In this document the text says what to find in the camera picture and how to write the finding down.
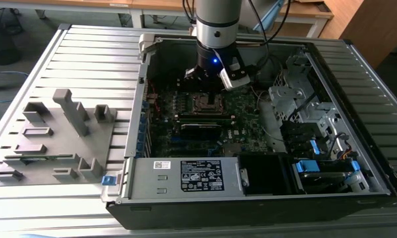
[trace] aluminum extrusion table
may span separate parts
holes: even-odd
[[[185,31],[157,31],[116,27],[61,27],[34,66],[30,76],[0,121],[0,166],[6,144],[22,127],[26,102],[52,105],[56,88],[69,88],[85,107],[108,104],[117,109],[106,170],[121,169],[142,33],[186,35]],[[397,99],[369,68],[353,45],[338,40],[280,38],[313,42],[337,77],[368,130],[397,172]],[[0,231],[6,235],[37,234],[52,237],[190,237],[250,233],[300,232],[321,237],[356,235],[358,231],[390,233],[397,230],[397,205],[353,214],[326,223],[193,230],[128,231],[101,202],[100,184],[0,187]]]

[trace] wooden desk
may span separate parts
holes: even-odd
[[[45,17],[44,10],[125,13],[132,15],[134,28],[144,27],[144,15],[184,16],[181,0],[0,0],[0,7],[34,9],[40,18]],[[285,9],[276,22],[281,22]],[[332,17],[314,4],[293,2],[286,23],[312,25],[305,35],[316,38]]]
[[[142,15],[172,15],[184,16],[181,0],[133,0],[129,6],[132,22],[134,28],[142,28]],[[276,22],[281,22],[285,15],[286,6],[282,7]],[[321,12],[312,3],[293,2],[286,18],[288,23],[310,24],[306,37],[317,38],[329,19],[333,18],[332,12]]]
[[[0,7],[129,13],[132,0],[0,0]]]

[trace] black cable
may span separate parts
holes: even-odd
[[[188,7],[188,11],[190,12],[192,18],[193,18],[193,11],[192,11],[192,7],[190,7],[190,1],[186,0],[186,7]]]
[[[192,13],[192,19],[194,19],[194,4],[196,4],[194,1],[196,1],[196,0],[193,0],[193,8],[192,8],[192,12],[193,12],[193,13]]]
[[[336,140],[338,139],[340,136],[342,135],[346,135],[344,132],[338,132],[336,134],[336,136],[333,137],[333,140],[330,142],[330,145],[329,145],[329,149],[328,149],[328,153],[326,153],[326,159],[329,159],[330,157],[330,153],[332,153],[332,150],[333,150],[333,146],[336,145]]]
[[[277,34],[280,33],[280,30],[281,30],[281,28],[282,28],[282,26],[284,26],[286,17],[288,17],[289,12],[290,12],[290,6],[292,6],[292,0],[288,0],[288,5],[286,5],[286,10],[285,10],[285,15],[284,15],[282,21],[281,21],[281,23],[280,23],[280,26],[278,26],[278,28],[277,28],[277,31],[273,33],[273,35],[272,35],[272,37],[270,37],[269,39],[266,39],[262,43],[258,44],[260,46],[266,45],[266,44],[273,40],[273,38],[277,36]]]
[[[192,24],[193,23],[193,19],[190,18],[189,14],[186,12],[185,2],[186,2],[186,0],[182,0],[182,9],[184,9],[185,16],[186,16],[186,18],[188,18],[188,20],[189,20],[189,22]]]
[[[282,26],[284,26],[286,17],[288,17],[288,15],[289,15],[289,12],[290,12],[290,6],[292,6],[292,0],[289,0],[289,3],[288,3],[288,5],[286,5],[285,15],[284,15],[284,18],[282,18],[282,21],[281,21],[281,23],[280,23],[280,26],[278,26],[277,31],[273,33],[272,37],[270,37],[264,43],[261,43],[261,45],[268,44],[268,43],[273,40],[273,38],[277,36],[277,34],[278,34],[278,32],[280,32],[280,30],[281,30],[281,28],[282,28]]]
[[[286,121],[289,121],[292,119],[293,115],[304,109],[304,107],[309,104],[309,102],[312,101],[312,99],[314,97],[316,97],[316,93],[312,93],[312,95],[305,99],[304,103],[296,108],[296,110],[293,110]]]
[[[258,12],[257,12],[257,10],[256,10],[256,7],[254,7],[254,5],[253,5],[252,0],[248,0],[248,1],[249,1],[252,10],[253,10],[253,12],[254,12],[254,16],[256,16],[256,18],[257,18],[257,22],[258,22],[260,30],[262,31],[264,42],[265,42],[265,41],[268,40],[268,38],[266,38],[266,34],[265,34],[264,24],[262,24],[262,21],[261,21],[261,19],[260,19]],[[264,65],[266,64],[268,59],[269,59],[269,54],[270,54],[270,53],[269,53],[269,45],[266,44],[265,47],[266,47],[266,55],[257,61],[257,68],[258,68],[258,70],[264,67]]]

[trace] blue latch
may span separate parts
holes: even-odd
[[[116,176],[102,176],[101,185],[116,186]]]
[[[313,152],[316,155],[320,154],[320,150],[318,150],[318,147],[317,147],[317,144],[316,144],[316,141],[314,140],[310,140],[310,145],[313,147]]]
[[[296,163],[296,168],[298,173],[320,172],[316,160],[300,160],[298,163]]]
[[[357,161],[352,161],[352,166],[353,166],[354,171],[360,170],[360,165],[358,165]]]

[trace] warning label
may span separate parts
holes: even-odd
[[[181,190],[224,191],[220,160],[181,161]]]

